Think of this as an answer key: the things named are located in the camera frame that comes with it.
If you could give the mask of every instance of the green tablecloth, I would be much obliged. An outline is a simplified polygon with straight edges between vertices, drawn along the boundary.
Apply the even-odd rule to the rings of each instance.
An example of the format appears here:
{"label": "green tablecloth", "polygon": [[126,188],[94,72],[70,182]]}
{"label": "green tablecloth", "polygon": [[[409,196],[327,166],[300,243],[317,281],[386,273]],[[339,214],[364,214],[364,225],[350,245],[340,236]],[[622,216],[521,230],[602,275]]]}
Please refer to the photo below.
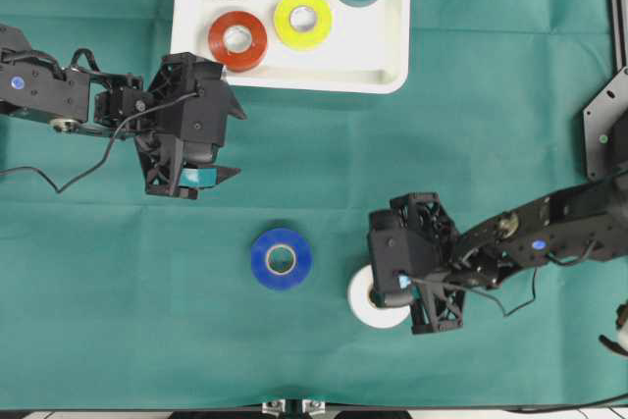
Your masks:
{"label": "green tablecloth", "polygon": [[[63,63],[92,47],[154,74],[173,0],[0,0],[3,23]],[[148,197],[130,143],[62,197],[0,184],[0,407],[198,408],[276,397],[413,406],[568,403],[628,390],[598,344],[625,261],[540,273],[508,320],[470,297],[466,327],[412,337],[350,313],[367,213],[436,190],[462,230],[582,181],[579,112],[612,75],[607,0],[413,0],[411,73],[390,96],[239,88],[224,165],[198,202]],[[0,165],[64,181],[104,142],[2,119]],[[260,287],[249,247],[285,226],[313,246],[299,289]],[[529,296],[529,276],[498,293]]]}

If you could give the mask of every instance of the white tray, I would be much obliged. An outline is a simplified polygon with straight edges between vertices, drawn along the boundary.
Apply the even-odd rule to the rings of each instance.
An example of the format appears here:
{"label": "white tray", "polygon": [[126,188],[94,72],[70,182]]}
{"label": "white tray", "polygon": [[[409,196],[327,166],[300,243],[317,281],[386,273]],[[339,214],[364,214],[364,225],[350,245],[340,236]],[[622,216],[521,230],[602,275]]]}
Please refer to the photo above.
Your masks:
{"label": "white tray", "polygon": [[277,38],[273,13],[281,0],[175,0],[172,52],[214,59],[207,44],[210,25],[222,14],[243,10],[268,32],[266,58],[245,73],[227,72],[232,85],[392,93],[407,80],[410,0],[378,0],[352,8],[327,0],[334,29],[319,48],[298,52]]}

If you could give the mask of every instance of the metal clamp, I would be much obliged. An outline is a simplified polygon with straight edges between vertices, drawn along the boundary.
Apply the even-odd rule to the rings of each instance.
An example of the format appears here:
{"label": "metal clamp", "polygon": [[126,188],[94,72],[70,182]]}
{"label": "metal clamp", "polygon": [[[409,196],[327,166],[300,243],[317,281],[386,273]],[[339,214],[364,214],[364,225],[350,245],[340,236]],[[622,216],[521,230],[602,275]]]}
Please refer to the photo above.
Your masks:
{"label": "metal clamp", "polygon": [[286,413],[286,400],[277,399],[274,401],[262,403],[262,413],[272,414],[273,416],[279,416]]}
{"label": "metal clamp", "polygon": [[262,413],[272,414],[279,417],[284,414],[292,416],[315,416],[317,414],[325,414],[325,401],[317,401],[316,399],[276,399],[262,403]]}

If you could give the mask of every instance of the white tape roll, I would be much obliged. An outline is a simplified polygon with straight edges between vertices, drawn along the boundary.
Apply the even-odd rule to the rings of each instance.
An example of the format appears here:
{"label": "white tape roll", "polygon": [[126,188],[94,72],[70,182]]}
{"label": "white tape roll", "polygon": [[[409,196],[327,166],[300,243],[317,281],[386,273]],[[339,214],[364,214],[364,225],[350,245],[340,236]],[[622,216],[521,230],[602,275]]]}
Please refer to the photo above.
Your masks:
{"label": "white tape roll", "polygon": [[348,290],[351,311],[364,324],[377,329],[390,329],[401,324],[410,315],[409,306],[390,309],[375,306],[370,298],[372,289],[373,271],[367,265],[353,276]]}
{"label": "white tape roll", "polygon": [[628,351],[628,323],[624,324],[623,328],[619,330],[617,342],[624,350]]}

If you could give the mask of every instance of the white surface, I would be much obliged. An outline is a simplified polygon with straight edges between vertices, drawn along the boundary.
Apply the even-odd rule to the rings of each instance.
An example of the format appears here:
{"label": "white surface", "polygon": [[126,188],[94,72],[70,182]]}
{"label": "white surface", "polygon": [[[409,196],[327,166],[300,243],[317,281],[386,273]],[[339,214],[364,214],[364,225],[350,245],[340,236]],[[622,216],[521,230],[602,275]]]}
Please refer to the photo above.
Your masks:
{"label": "white surface", "polygon": [[367,326],[377,329],[390,329],[401,324],[410,315],[410,308],[380,309],[369,297],[373,289],[373,271],[367,265],[351,279],[347,298],[351,311]]}
{"label": "white surface", "polygon": [[243,10],[266,27],[269,49],[254,70],[229,72],[233,85],[392,93],[407,80],[410,0],[378,0],[359,9],[327,0],[334,29],[322,46],[307,52],[293,51],[277,38],[273,13],[280,1],[175,0],[172,52],[213,60],[207,44],[210,25],[229,11]]}
{"label": "white surface", "polygon": [[617,335],[617,342],[623,347],[624,350],[628,350],[628,323],[624,324],[623,328],[619,330]]}

